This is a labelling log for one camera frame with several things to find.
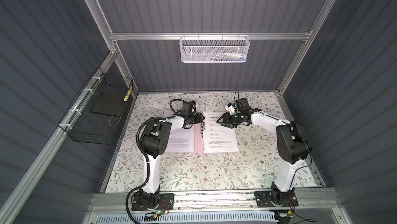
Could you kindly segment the pink file folder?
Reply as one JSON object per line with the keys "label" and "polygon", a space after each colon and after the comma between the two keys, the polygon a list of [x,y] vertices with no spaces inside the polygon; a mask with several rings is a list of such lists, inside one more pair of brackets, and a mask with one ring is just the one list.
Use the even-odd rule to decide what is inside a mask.
{"label": "pink file folder", "polygon": [[201,136],[201,124],[194,124],[194,151],[193,153],[204,154],[203,138]]}

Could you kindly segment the white printed paper sheet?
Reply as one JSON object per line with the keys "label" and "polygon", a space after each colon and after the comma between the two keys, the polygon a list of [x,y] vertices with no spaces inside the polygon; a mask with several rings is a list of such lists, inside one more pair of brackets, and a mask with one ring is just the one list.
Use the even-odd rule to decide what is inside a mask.
{"label": "white printed paper sheet", "polygon": [[194,128],[184,128],[185,119],[181,116],[175,117],[171,110],[165,110],[164,117],[172,124],[166,152],[193,152],[194,151]]}

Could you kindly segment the white sheet with XDOF header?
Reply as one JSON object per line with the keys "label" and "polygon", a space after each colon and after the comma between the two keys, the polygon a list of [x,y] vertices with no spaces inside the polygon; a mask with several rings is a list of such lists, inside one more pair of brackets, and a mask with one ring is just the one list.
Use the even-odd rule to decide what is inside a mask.
{"label": "white sheet with XDOF header", "polygon": [[206,131],[203,138],[204,153],[239,152],[235,129],[216,123],[222,112],[204,112]]}

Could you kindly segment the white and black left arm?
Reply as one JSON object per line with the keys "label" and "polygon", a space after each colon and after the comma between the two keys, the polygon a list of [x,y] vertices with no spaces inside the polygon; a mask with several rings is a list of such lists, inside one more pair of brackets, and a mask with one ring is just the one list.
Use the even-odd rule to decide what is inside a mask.
{"label": "white and black left arm", "polygon": [[144,183],[132,192],[138,198],[136,202],[149,209],[156,208],[161,200],[160,159],[166,151],[170,133],[177,129],[189,129],[205,120],[203,114],[196,110],[196,101],[173,99],[170,107],[174,102],[182,102],[182,108],[177,111],[172,108],[171,116],[149,118],[136,132],[136,145],[144,156],[146,166]]}

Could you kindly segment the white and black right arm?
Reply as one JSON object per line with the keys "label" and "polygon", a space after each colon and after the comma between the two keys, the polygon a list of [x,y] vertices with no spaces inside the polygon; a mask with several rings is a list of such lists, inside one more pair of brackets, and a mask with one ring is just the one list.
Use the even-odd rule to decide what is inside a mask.
{"label": "white and black right arm", "polygon": [[237,128],[239,125],[256,125],[276,135],[277,151],[282,161],[271,185],[270,201],[278,207],[296,207],[298,203],[293,182],[297,171],[303,168],[302,164],[312,151],[301,126],[266,114],[261,109],[251,108],[246,98],[238,99],[234,104],[229,103],[225,109],[226,112],[216,120],[221,126]]}

